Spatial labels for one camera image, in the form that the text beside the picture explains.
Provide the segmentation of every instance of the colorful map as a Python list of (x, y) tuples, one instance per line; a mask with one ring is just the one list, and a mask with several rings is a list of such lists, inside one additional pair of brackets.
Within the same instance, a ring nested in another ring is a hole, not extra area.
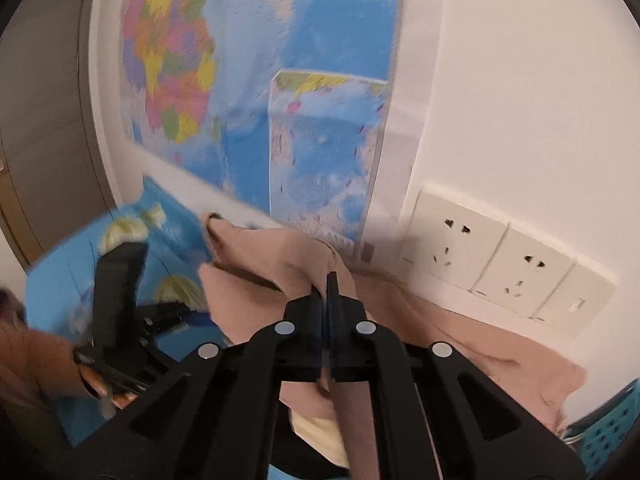
[(338, 248), (366, 217), (399, 0), (125, 0), (132, 138)]

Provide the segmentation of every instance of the black mechanical arm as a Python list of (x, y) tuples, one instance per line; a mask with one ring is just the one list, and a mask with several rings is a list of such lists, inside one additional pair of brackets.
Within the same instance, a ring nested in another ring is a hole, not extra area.
[(140, 394), (177, 364), (156, 347), (154, 336), (191, 311), (179, 302), (136, 306), (147, 250), (147, 244), (125, 243), (98, 260), (92, 339), (74, 351), (76, 363), (94, 368), (114, 394)]
[[(71, 452), (62, 478), (264, 479), (280, 383), (317, 381), (323, 353), (333, 380), (369, 383), (383, 480), (586, 478), (569, 447), (455, 348), (402, 343), (339, 294), (335, 273), (326, 301), (313, 289), (249, 342), (206, 343), (168, 367)], [(118, 384), (139, 392), (120, 365)]]

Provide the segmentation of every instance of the blue basket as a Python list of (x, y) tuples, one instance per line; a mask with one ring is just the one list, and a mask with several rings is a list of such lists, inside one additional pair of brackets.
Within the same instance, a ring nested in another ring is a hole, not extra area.
[(609, 413), (588, 427), (580, 436), (578, 455), (584, 463), (589, 477), (593, 476), (607, 461), (640, 414), (640, 380), (635, 380), (627, 390), (629, 393)]

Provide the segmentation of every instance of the door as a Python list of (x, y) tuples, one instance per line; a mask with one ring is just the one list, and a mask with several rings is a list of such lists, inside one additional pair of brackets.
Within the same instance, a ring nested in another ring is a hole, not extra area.
[(113, 205), (92, 158), (92, 123), (85, 130), (82, 7), (23, 0), (0, 38), (0, 207), (23, 264)]

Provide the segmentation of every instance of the wrinkled cloth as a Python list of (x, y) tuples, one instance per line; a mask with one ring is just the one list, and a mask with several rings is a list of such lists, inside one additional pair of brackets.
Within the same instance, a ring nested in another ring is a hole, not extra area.
[(344, 469), (349, 468), (349, 460), (336, 420), (306, 416), (293, 410), (289, 410), (289, 419), (297, 436), (332, 464)]
[[(204, 237), (214, 261), (199, 269), (212, 320), (235, 344), (282, 319), (288, 301), (322, 294), (335, 271), (340, 294), (407, 343), (446, 341), (492, 378), (549, 430), (586, 372), (560, 354), (506, 330), (449, 312), (402, 290), (392, 278), (351, 273), (332, 247), (290, 228), (246, 230), (208, 218)], [(366, 383), (283, 383), (280, 400), (307, 417), (337, 420), (351, 477), (379, 478)]]

